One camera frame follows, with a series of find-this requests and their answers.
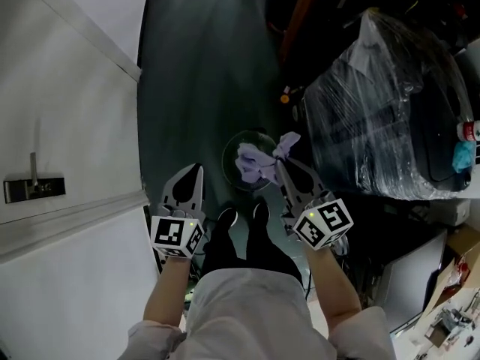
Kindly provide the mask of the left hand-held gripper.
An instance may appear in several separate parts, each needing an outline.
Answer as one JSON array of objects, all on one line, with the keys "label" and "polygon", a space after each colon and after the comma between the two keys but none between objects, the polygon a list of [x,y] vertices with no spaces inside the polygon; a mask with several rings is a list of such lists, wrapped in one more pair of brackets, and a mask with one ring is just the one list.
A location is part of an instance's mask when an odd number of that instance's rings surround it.
[{"label": "left hand-held gripper", "polygon": [[151,246],[165,257],[191,259],[205,231],[204,169],[194,163],[164,185],[158,215],[151,218]]}]

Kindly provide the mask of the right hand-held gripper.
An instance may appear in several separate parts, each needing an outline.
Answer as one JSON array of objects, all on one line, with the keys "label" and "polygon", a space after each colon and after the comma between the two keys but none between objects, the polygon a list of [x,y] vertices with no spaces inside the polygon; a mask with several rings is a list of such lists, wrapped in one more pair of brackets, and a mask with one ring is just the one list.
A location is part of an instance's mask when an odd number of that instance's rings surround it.
[{"label": "right hand-held gripper", "polygon": [[[286,201],[287,208],[280,219],[288,235],[296,234],[318,251],[337,242],[353,226],[344,201],[330,190],[323,191],[323,183],[314,169],[296,159],[278,159],[275,173]],[[294,215],[292,210],[302,203],[307,205]]]}]

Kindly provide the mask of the purple clothes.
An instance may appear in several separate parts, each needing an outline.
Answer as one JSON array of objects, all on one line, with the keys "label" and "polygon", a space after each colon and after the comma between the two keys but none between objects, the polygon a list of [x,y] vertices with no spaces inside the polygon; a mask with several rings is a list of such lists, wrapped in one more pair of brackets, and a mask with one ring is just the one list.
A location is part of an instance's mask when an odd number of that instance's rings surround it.
[{"label": "purple clothes", "polygon": [[290,149],[301,139],[296,132],[285,133],[271,154],[258,149],[254,144],[242,142],[237,149],[238,157],[235,165],[241,173],[241,180],[254,184],[260,179],[267,179],[279,186],[275,171],[279,160],[285,161],[290,154]]}]

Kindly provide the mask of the round dark laundry basket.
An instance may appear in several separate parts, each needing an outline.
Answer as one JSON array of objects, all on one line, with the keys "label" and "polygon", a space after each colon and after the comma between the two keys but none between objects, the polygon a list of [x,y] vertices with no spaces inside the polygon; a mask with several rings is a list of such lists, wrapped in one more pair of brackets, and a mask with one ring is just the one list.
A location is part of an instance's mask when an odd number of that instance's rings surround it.
[{"label": "round dark laundry basket", "polygon": [[225,179],[237,190],[246,193],[254,193],[269,186],[270,181],[259,178],[255,183],[247,183],[242,180],[242,174],[236,166],[238,148],[241,143],[255,145],[260,151],[271,154],[275,149],[275,141],[266,134],[264,128],[243,130],[233,136],[226,144],[222,154],[222,170]]}]

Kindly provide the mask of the person's left forearm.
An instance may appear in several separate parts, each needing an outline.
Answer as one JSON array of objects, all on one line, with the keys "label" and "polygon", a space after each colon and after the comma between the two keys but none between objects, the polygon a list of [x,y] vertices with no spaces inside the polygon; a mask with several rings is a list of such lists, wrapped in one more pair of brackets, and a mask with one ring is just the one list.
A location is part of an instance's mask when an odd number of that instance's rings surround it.
[{"label": "person's left forearm", "polygon": [[179,327],[181,322],[191,261],[168,257],[158,281],[148,298],[143,319],[167,326]]}]

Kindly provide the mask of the person's right forearm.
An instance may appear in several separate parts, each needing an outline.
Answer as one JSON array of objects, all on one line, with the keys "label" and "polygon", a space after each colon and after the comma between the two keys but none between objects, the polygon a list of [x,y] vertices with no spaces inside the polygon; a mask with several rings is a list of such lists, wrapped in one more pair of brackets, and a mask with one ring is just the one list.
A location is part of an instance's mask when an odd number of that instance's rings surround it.
[{"label": "person's right forearm", "polygon": [[362,310],[359,296],[328,247],[304,246],[319,306],[330,333]]}]

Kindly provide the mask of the person's black right shoe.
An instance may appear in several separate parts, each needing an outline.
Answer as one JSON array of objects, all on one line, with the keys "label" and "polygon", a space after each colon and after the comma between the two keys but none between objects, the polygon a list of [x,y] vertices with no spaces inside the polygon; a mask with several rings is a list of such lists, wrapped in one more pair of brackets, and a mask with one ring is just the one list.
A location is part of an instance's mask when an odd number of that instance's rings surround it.
[{"label": "person's black right shoe", "polygon": [[253,209],[253,221],[259,225],[266,226],[269,222],[270,210],[266,202],[261,201]]}]

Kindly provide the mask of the person's black shoe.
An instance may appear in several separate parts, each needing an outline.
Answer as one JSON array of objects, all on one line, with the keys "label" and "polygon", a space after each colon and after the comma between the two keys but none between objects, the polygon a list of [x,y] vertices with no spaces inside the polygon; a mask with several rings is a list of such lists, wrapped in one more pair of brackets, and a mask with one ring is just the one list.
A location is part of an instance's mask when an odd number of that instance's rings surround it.
[{"label": "person's black shoe", "polygon": [[261,201],[253,209],[253,221],[259,225],[266,226],[269,222],[270,210],[266,202]]},{"label": "person's black shoe", "polygon": [[239,213],[237,209],[233,206],[225,208],[220,215],[218,216],[217,223],[222,227],[229,229],[236,224],[238,220]]}]

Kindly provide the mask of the person's black left shoe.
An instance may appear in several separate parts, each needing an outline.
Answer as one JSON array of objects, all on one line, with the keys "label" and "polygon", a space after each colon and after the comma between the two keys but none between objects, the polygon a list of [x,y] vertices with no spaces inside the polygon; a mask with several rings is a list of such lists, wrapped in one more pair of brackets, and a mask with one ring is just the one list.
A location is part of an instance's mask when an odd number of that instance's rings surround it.
[{"label": "person's black left shoe", "polygon": [[217,223],[222,227],[229,229],[236,224],[238,220],[239,213],[237,209],[233,206],[225,208],[220,215],[218,216]]}]

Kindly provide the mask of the person's black trousers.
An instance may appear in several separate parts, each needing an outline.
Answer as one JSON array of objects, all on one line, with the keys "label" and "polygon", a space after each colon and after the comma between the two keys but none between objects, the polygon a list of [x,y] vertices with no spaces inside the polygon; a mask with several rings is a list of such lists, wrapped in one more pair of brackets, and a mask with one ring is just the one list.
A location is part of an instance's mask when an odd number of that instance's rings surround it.
[{"label": "person's black trousers", "polygon": [[201,275],[220,269],[249,268],[284,273],[293,276],[300,284],[302,275],[294,261],[269,238],[267,225],[250,222],[246,258],[237,257],[236,249],[230,238],[230,228],[217,223],[211,232],[210,241],[205,245]]}]

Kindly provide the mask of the plastic-wrapped black appliance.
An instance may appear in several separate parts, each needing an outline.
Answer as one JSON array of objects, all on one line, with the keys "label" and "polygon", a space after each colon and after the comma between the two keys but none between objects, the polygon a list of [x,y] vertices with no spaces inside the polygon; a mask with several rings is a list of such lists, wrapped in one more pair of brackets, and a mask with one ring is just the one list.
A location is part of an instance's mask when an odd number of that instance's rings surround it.
[{"label": "plastic-wrapped black appliance", "polygon": [[433,32],[371,8],[358,38],[305,90],[314,165],[327,188],[399,200],[456,197],[457,126],[473,119],[464,78]]}]

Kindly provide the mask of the person's white shirt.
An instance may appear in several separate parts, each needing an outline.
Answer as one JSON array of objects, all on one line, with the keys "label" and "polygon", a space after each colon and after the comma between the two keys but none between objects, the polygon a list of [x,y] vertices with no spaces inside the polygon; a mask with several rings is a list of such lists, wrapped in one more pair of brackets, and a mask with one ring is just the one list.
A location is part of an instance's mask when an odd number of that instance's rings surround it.
[{"label": "person's white shirt", "polygon": [[395,360],[386,315],[369,307],[327,337],[311,322],[291,275],[254,268],[208,273],[197,284],[186,330],[144,321],[118,360]]}]

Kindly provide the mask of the white door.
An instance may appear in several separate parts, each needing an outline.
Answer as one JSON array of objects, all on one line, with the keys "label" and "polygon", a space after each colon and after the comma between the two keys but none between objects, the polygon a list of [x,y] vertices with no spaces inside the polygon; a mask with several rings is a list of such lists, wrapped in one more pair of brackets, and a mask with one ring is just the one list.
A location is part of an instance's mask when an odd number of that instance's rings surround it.
[{"label": "white door", "polygon": [[[135,60],[74,0],[0,0],[0,263],[144,206]],[[66,194],[6,204],[5,179]]]}]

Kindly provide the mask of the clear bottle with red label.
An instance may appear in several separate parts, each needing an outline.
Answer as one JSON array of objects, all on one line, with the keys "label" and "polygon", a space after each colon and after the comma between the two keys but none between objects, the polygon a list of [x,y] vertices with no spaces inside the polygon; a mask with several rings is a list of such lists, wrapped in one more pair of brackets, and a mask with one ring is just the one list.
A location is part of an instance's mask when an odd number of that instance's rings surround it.
[{"label": "clear bottle with red label", "polygon": [[480,120],[461,122],[457,124],[456,131],[460,141],[478,142],[480,141]]}]

